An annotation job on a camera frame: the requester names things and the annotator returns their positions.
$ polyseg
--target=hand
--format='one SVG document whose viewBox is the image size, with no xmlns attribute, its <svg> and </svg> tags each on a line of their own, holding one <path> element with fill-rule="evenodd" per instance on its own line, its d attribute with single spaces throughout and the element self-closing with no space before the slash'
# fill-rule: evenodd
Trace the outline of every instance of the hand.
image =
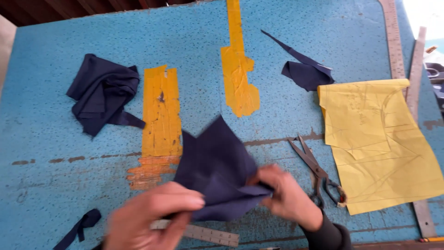
<svg viewBox="0 0 444 250">
<path fill-rule="evenodd" d="M 176 182 L 168 182 L 125 203 L 109 217 L 104 250 L 173 250 L 191 211 L 203 208 L 202 194 Z M 150 230 L 154 220 L 178 213 L 164 230 Z"/>
<path fill-rule="evenodd" d="M 321 209 L 314 204 L 298 185 L 293 176 L 283 171 L 277 164 L 258 169 L 248 184 L 263 182 L 274 188 L 273 197 L 262 200 L 272 214 L 297 222 L 307 231 L 318 231 L 322 226 Z"/>
</svg>

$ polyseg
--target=orange tape residue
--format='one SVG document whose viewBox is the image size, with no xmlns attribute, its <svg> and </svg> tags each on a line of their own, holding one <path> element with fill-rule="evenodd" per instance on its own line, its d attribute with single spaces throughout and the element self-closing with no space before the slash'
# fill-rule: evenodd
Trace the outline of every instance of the orange tape residue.
<svg viewBox="0 0 444 250">
<path fill-rule="evenodd" d="M 179 137 L 179 88 L 176 69 L 160 66 L 145 69 L 143 90 L 142 157 L 140 167 L 128 170 L 132 190 L 147 190 L 162 181 L 161 174 L 174 173 L 182 155 Z"/>
<path fill-rule="evenodd" d="M 226 5 L 230 46 L 221 48 L 225 99 L 237 117 L 248 116 L 260 106 L 259 90 L 247 78 L 254 60 L 245 56 L 239 0 L 226 0 Z"/>
</svg>

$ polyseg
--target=crumpled navy fabric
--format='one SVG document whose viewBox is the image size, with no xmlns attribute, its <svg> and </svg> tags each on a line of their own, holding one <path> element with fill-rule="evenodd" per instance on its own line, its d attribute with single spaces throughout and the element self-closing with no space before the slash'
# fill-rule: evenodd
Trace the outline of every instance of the crumpled navy fabric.
<svg viewBox="0 0 444 250">
<path fill-rule="evenodd" d="M 258 166 L 222 116 L 197 138 L 186 131 L 182 136 L 174 181 L 205 196 L 205 207 L 193 212 L 193 220 L 237 219 L 272 193 L 266 185 L 245 185 Z"/>
<path fill-rule="evenodd" d="M 444 66 L 439 63 L 425 63 L 425 65 L 430 82 L 432 84 L 441 84 L 440 91 L 444 92 Z"/>
<path fill-rule="evenodd" d="M 86 54 L 66 93 L 77 101 L 71 110 L 83 132 L 94 137 L 106 123 L 143 129 L 144 121 L 123 110 L 136 94 L 139 81 L 136 66 L 127 68 Z"/>
<path fill-rule="evenodd" d="M 92 209 L 88 211 L 83 217 L 77 222 L 74 227 L 63 237 L 63 239 L 53 248 L 53 250 L 65 250 L 74 242 L 76 235 L 79 235 L 79 242 L 85 240 L 85 234 L 83 233 L 84 228 L 93 227 L 102 217 L 100 211 L 97 209 Z"/>
<path fill-rule="evenodd" d="M 331 76 L 331 69 L 326 68 L 315 60 L 295 51 L 293 48 L 283 44 L 267 32 L 263 30 L 261 31 L 301 62 L 297 63 L 288 61 L 282 69 L 282 75 L 293 79 L 299 87 L 304 88 L 306 91 L 317 91 L 319 85 L 328 85 L 334 82 Z"/>
</svg>

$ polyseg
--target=blue cutting table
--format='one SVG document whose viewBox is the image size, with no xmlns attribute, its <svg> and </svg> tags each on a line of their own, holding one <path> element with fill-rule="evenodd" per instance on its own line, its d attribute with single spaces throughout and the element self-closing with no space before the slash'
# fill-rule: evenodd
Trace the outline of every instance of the blue cutting table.
<svg viewBox="0 0 444 250">
<path fill-rule="evenodd" d="M 141 130 L 106 125 L 91 139 L 71 114 L 65 95 L 86 53 L 143 69 L 177 68 L 182 128 L 198 134 L 217 114 L 259 164 L 277 162 L 306 192 L 309 168 L 280 138 L 310 135 L 307 144 L 338 182 L 330 147 L 322 140 L 317 94 L 281 75 L 293 58 L 260 29 L 333 68 L 339 83 L 389 79 L 384 18 L 377 0 L 241 0 L 246 56 L 255 61 L 249 82 L 260 92 L 260 109 L 237 118 L 225 104 L 220 48 L 229 45 L 223 0 L 145 11 L 120 12 L 17 29 L 0 104 L 0 242 L 2 249 L 50 249 L 86 211 L 104 217 L 139 191 L 130 191 L 127 170 L 139 166 Z M 414 38 L 397 1 L 405 64 Z M 126 110 L 142 117 L 143 81 Z M 423 76 L 419 125 L 438 161 L 444 162 L 444 127 L 427 77 Z M 172 174 L 162 176 L 171 180 Z M 325 212 L 344 224 L 355 243 L 419 238 L 410 204 L 350 216 L 323 193 Z M 429 200 L 439 235 L 444 235 L 444 197 Z M 200 225 L 241 235 L 240 248 L 305 247 L 295 224 L 256 208 L 233 222 Z M 103 235 L 105 219 L 86 229 L 90 249 Z M 180 249 L 227 249 L 184 239 Z"/>
</svg>

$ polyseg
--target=metal scissors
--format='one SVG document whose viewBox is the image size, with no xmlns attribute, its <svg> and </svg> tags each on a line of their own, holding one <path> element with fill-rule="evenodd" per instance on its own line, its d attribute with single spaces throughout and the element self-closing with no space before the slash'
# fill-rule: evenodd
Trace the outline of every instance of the metal scissors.
<svg viewBox="0 0 444 250">
<path fill-rule="evenodd" d="M 342 187 L 330 180 L 329 175 L 319 166 L 316 159 L 314 158 L 313 154 L 311 153 L 310 149 L 308 148 L 307 144 L 305 144 L 302 137 L 298 134 L 299 141 L 302 144 L 302 147 L 304 148 L 305 153 L 300 150 L 290 139 L 288 139 L 288 142 L 293 147 L 294 151 L 297 152 L 297 154 L 302 158 L 302 160 L 305 161 L 305 163 L 310 167 L 310 169 L 313 171 L 313 174 L 316 177 L 316 191 L 315 194 L 310 197 L 313 202 L 320 208 L 324 208 L 324 200 L 321 196 L 321 183 L 323 179 L 325 179 L 324 182 L 324 190 L 327 192 L 327 194 L 330 196 L 332 201 L 336 204 L 338 207 L 345 207 L 347 205 L 347 194 L 345 193 L 344 189 Z M 335 187 L 340 195 L 340 200 L 338 201 L 328 189 L 329 186 Z"/>
</svg>

